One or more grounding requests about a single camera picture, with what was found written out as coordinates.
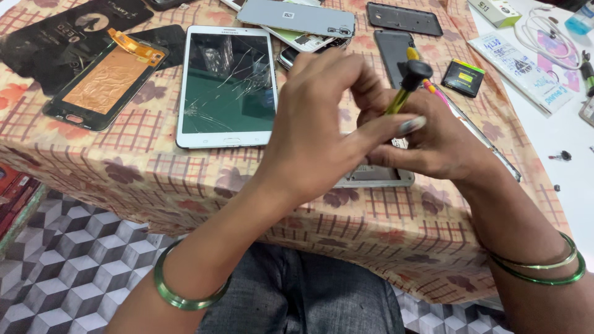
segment tablecloth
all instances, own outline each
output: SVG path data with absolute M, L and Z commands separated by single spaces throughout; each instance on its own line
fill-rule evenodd
M 0 18 L 8 34 L 80 5 L 79 0 L 22 0 Z M 439 83 L 452 58 L 486 70 L 476 99 L 446 90 L 456 104 L 523 175 L 522 187 L 558 229 L 567 221 L 541 161 L 516 117 L 496 70 L 466 41 L 478 36 L 465 0 L 383 1 L 438 17 L 444 35 L 413 34 Z M 326 7 L 356 14 L 347 48 L 365 57 L 388 80 L 368 22 L 364 0 L 326 0 Z M 218 0 L 156 12 L 128 32 L 169 24 L 241 26 Z M 274 41 L 274 51 L 284 45 Z M 286 72 L 276 64 L 279 88 Z M 115 122 L 101 133 L 43 116 L 48 100 L 37 83 L 0 64 L 0 160 L 45 184 L 118 216 L 148 222 L 150 231 L 181 235 L 220 210 L 253 175 L 264 147 L 182 150 L 175 128 L 182 67 L 156 72 Z M 353 130 L 358 109 L 346 92 L 342 130 Z M 430 303 L 461 303 L 496 293 L 486 255 L 473 233 L 469 206 L 450 181 L 416 176 L 407 188 L 332 189 L 300 206 L 260 240 L 347 260 L 368 268 Z

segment woman's right hand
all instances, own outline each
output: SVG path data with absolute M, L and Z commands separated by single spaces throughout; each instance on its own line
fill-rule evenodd
M 397 90 L 386 89 L 391 101 Z M 382 117 L 381 108 L 363 110 L 357 126 Z M 400 114 L 426 117 L 426 125 L 406 136 L 408 149 L 382 144 L 367 155 L 370 165 L 402 168 L 432 178 L 462 180 L 503 164 L 456 118 L 436 95 L 419 89 L 412 93 Z

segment woman's left hand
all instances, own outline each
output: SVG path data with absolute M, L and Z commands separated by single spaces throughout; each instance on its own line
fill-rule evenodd
M 378 145 L 424 124 L 411 114 L 382 116 L 341 135 L 338 104 L 349 88 L 361 110 L 384 111 L 390 103 L 362 56 L 340 49 L 300 54 L 280 92 L 270 142 L 250 183 L 265 185 L 293 209 L 328 192 Z

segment table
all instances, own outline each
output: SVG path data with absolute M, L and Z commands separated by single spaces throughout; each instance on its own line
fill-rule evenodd
M 537 5 L 542 5 L 534 0 L 514 1 L 513 7 L 520 13 L 528 14 L 529 10 Z M 495 27 L 485 19 L 479 11 L 471 8 L 472 17 L 480 35 L 495 30 Z M 550 15 L 559 22 L 562 31 L 565 29 L 565 22 L 573 13 L 554 8 Z M 513 28 L 497 29 L 505 39 L 532 59 L 536 59 L 536 52 L 528 50 L 521 45 L 514 34 Z M 592 45 L 592 34 L 579 36 L 569 33 L 578 50 L 586 50 L 594 55 Z M 503 79 L 503 86 L 507 92 L 511 104 L 522 122 L 527 138 L 532 143 L 546 173 L 553 184 L 559 184 L 561 191 L 557 197 L 563 206 L 563 211 L 569 222 L 573 238 L 586 260 L 589 268 L 594 267 L 594 225 L 592 225 L 592 212 L 590 207 L 594 203 L 594 176 L 591 173 L 594 166 L 594 153 L 589 149 L 594 145 L 594 128 L 579 117 L 578 111 L 582 108 L 582 102 L 586 100 L 585 87 L 580 77 L 580 92 L 575 93 L 576 97 L 571 100 L 562 110 L 555 115 L 545 117 L 540 110 L 526 99 L 507 79 Z M 573 156 L 570 162 L 549 160 L 549 155 L 556 155 L 562 150 L 570 152 Z
M 77 0 L 20 2 L 0 18 L 0 34 L 79 4 Z M 541 161 L 511 108 L 499 75 L 466 40 L 478 36 L 468 4 L 452 0 L 387 1 L 434 12 L 443 37 L 414 35 L 421 55 L 440 82 L 452 58 L 487 71 L 479 96 L 449 96 L 523 174 L 522 187 L 558 229 L 567 221 Z M 355 12 L 358 53 L 388 80 L 368 24 L 364 0 L 327 0 L 325 6 Z M 168 24 L 238 26 L 235 13 L 216 0 L 188 9 L 157 12 L 129 32 Z M 281 50 L 280 42 L 274 51 Z M 263 147 L 182 150 L 175 146 L 176 101 L 181 67 L 157 72 L 116 121 L 102 133 L 44 117 L 48 98 L 30 78 L 0 65 L 0 159 L 47 185 L 122 218 L 149 222 L 151 232 L 192 231 L 224 206 L 252 175 Z M 277 66 L 279 87 L 285 72 Z M 355 128 L 352 97 L 340 102 L 342 130 Z M 450 181 L 416 176 L 410 188 L 334 189 L 263 234 L 260 240 L 359 264 L 400 289 L 431 303 L 461 303 L 496 293 L 486 255 L 472 232 L 468 204 Z

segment fingernail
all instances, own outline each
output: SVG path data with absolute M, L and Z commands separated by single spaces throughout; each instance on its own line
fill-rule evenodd
M 411 132 L 414 132 L 427 124 L 427 119 L 424 116 L 413 118 L 410 121 L 406 121 L 398 127 L 398 136 L 405 136 Z

